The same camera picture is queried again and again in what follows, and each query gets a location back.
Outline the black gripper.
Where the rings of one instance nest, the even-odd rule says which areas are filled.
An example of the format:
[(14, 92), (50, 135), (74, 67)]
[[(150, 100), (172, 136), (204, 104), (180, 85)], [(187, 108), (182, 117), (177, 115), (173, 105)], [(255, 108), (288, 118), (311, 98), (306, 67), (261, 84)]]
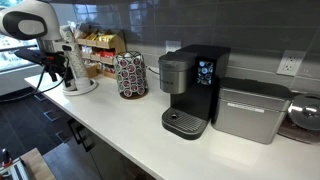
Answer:
[(61, 53), (45, 53), (41, 50), (20, 49), (15, 52), (15, 55), (43, 66), (53, 82), (57, 81), (57, 75), (63, 79), (68, 76), (69, 68), (67, 67), (67, 60)]

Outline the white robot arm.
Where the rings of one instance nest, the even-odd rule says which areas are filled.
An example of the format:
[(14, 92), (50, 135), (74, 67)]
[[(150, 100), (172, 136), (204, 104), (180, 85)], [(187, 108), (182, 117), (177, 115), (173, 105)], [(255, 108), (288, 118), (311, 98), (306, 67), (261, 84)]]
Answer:
[(42, 0), (24, 0), (18, 5), (0, 11), (0, 32), (17, 40), (32, 40), (51, 47), (38, 50), (21, 49), (19, 58), (41, 65), (56, 81), (59, 74), (65, 81), (73, 78), (70, 60), (63, 56), (68, 50), (60, 34), (56, 12), (51, 4)]

